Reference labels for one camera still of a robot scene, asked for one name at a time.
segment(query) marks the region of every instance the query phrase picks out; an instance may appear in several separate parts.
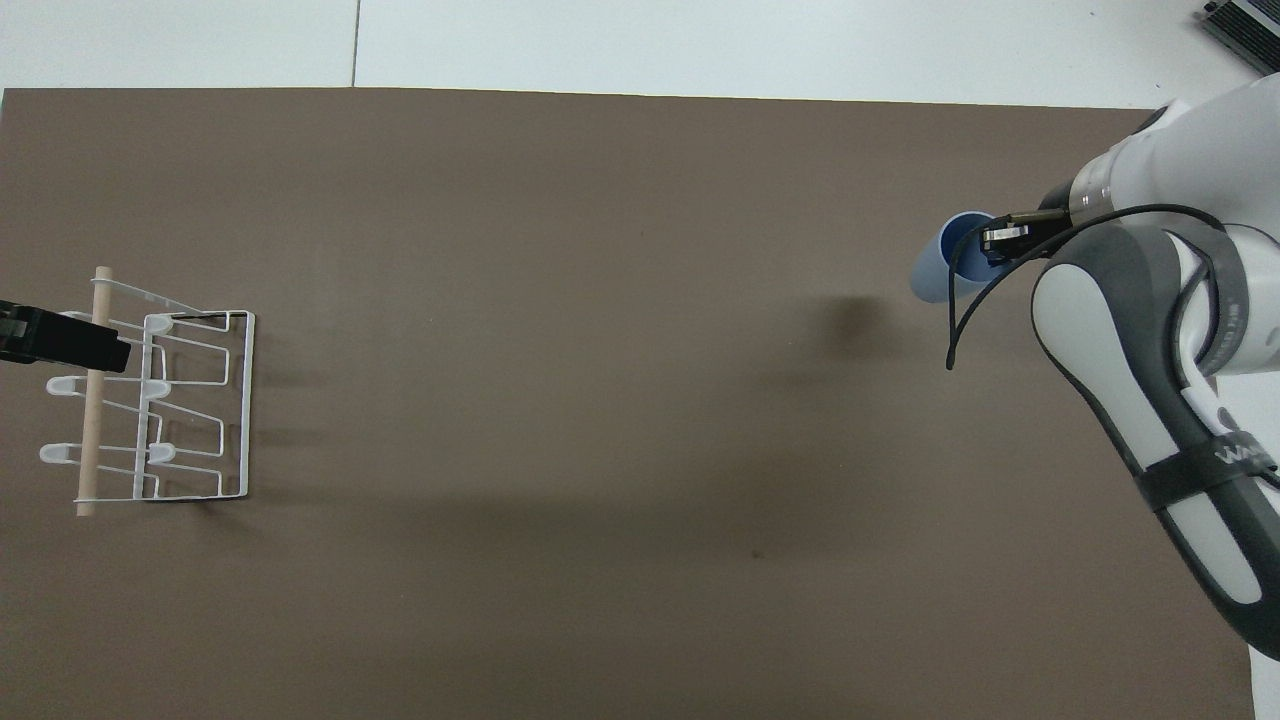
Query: black cable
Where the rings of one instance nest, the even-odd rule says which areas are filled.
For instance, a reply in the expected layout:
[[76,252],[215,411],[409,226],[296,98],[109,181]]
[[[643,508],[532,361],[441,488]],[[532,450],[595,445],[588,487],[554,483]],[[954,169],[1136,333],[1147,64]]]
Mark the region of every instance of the black cable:
[[992,218],[980,225],[975,225],[964,233],[955,247],[951,249],[951,258],[947,258],[947,337],[952,338],[952,343],[956,337],[956,270],[960,266],[960,256],[964,255],[965,249],[969,247],[969,243],[975,237],[1007,223],[1010,218],[1011,215],[1001,215],[1000,218]]
[[[1005,281],[1005,278],[1007,278],[1009,275],[1011,275],[1014,273],[1014,270],[1021,268],[1023,265],[1025,265],[1027,263],[1030,263],[1032,260],[1038,260],[1041,258],[1046,258],[1046,256],[1052,255],[1053,252],[1057,252],[1059,250],[1062,249],[1064,245],[1066,245],[1068,242],[1070,242],[1075,236],[1080,234],[1082,232],[1084,232],[1084,231],[1087,231],[1087,229],[1089,229],[1089,228],[1092,228],[1094,225],[1101,225],[1102,223],[1110,223],[1111,220],[1117,220],[1120,218],[1128,218],[1129,215],[1140,215],[1140,214],[1144,214],[1144,213],[1172,213],[1172,214],[1176,214],[1176,215],[1188,215],[1188,217],[1196,218],[1197,220],[1201,220],[1202,223],[1210,225],[1211,228],[1213,228],[1216,231],[1226,232],[1226,228],[1222,225],[1221,220],[1219,220],[1217,218],[1215,218],[1213,215],[1211,215],[1211,214],[1208,214],[1208,213],[1206,213],[1203,210],[1199,210],[1197,208],[1192,208],[1189,205],[1176,205],[1176,204],[1170,204],[1170,202],[1153,202],[1153,204],[1149,204],[1149,205],[1134,205],[1133,208],[1125,208],[1123,210],[1115,210],[1115,211],[1111,211],[1111,213],[1105,213],[1102,215],[1098,215],[1097,218],[1093,218],[1091,220],[1085,220],[1085,222],[1083,222],[1083,223],[1080,223],[1078,225],[1073,225],[1073,227],[1070,227],[1070,228],[1068,228],[1068,229],[1065,229],[1065,231],[1055,234],[1053,237],[1051,237],[1051,238],[1046,240],[1044,242],[1042,242],[1042,243],[1032,247],[1030,250],[1028,250],[1027,252],[1024,252],[1023,255],[1020,255],[1018,259],[1015,259],[1012,263],[1010,263],[1009,264],[1009,269],[1006,269],[1000,275],[996,275],[996,278],[992,279],[987,284],[987,287],[982,288],[982,292],[979,292],[978,296],[973,299],[973,302],[969,304],[969,307],[965,310],[965,313],[960,318],[959,323],[955,322],[955,315],[954,315],[954,313],[955,313],[955,269],[956,269],[956,261],[960,258],[960,250],[963,250],[963,247],[960,247],[960,243],[956,243],[957,250],[951,254],[951,266],[950,266],[950,270],[948,270],[950,272],[950,277],[947,278],[947,290],[948,290],[948,293],[950,293],[951,310],[952,310],[952,318],[951,318],[951,343],[947,347],[947,370],[955,368],[956,347],[960,345],[960,336],[964,333],[964,329],[969,324],[969,319],[973,318],[973,314],[978,309],[978,305],[980,305],[982,301],[986,300],[987,296],[991,295],[992,291],[995,291],[996,287],[998,287],[1000,283],[1002,283]],[[965,234],[964,238],[961,238],[961,242],[964,242],[966,240],[969,240],[969,234],[968,233]]]
[[[1183,372],[1183,364],[1178,361],[1181,350],[1180,345],[1181,338],[1179,337],[1179,334],[1181,334],[1183,315],[1187,311],[1187,305],[1192,301],[1192,296],[1196,295],[1196,290],[1199,287],[1199,283],[1204,282],[1206,278],[1210,279],[1211,284],[1216,283],[1216,281],[1212,279],[1213,265],[1210,264],[1208,256],[1201,252],[1199,249],[1197,249],[1194,245],[1190,243],[1187,245],[1188,247],[1197,250],[1197,255],[1201,259],[1201,266],[1196,268],[1196,273],[1192,274],[1192,277],[1187,281],[1187,284],[1184,284],[1181,290],[1178,291],[1178,297],[1174,299],[1174,311],[1169,316],[1169,361],[1172,365],[1174,374],[1178,378],[1179,389],[1185,389],[1192,384],[1190,380],[1187,379],[1187,373]],[[1210,332],[1206,334],[1206,346],[1208,345],[1208,341],[1212,338],[1213,338],[1213,329],[1210,328]]]

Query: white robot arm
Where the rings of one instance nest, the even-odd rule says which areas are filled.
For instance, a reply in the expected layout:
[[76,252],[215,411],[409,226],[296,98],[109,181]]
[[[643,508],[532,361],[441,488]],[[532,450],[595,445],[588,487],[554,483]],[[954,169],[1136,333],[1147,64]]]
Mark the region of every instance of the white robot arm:
[[[1032,299],[1041,345],[1217,610],[1280,660],[1280,478],[1215,389],[1280,372],[1280,74],[1157,110],[1041,210],[977,233],[996,270],[1050,259]],[[916,270],[918,295],[940,300]]]

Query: brown table surface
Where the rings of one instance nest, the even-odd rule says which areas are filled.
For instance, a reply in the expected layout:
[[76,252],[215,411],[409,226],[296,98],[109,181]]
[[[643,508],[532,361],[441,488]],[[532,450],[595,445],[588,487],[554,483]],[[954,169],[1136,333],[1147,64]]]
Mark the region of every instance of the brown table surface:
[[27,91],[0,296],[259,315],[252,493],[73,516],[0,366],[5,717],[1243,719],[1028,319],[906,274],[1134,111]]

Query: black strap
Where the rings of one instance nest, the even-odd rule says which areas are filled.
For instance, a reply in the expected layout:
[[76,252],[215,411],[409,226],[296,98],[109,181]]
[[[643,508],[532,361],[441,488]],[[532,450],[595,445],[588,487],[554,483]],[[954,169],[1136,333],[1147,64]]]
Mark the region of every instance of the black strap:
[[1222,483],[1275,469],[1258,441],[1236,430],[1166,457],[1134,479],[1147,506],[1157,511]]

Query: wooden dowel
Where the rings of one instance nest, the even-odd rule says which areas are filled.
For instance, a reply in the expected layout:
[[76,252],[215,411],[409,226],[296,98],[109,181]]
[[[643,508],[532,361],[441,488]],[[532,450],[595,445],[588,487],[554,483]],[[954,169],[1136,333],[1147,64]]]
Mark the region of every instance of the wooden dowel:
[[[99,266],[93,273],[95,279],[111,279],[111,268]],[[93,283],[93,324],[108,324],[111,314],[111,286],[108,283]],[[84,383],[84,425],[81,432],[81,474],[79,474],[79,500],[93,500],[97,497],[97,451],[102,443],[102,386],[105,386],[102,370],[90,370]],[[93,514],[92,502],[77,502],[76,515],[86,518]]]

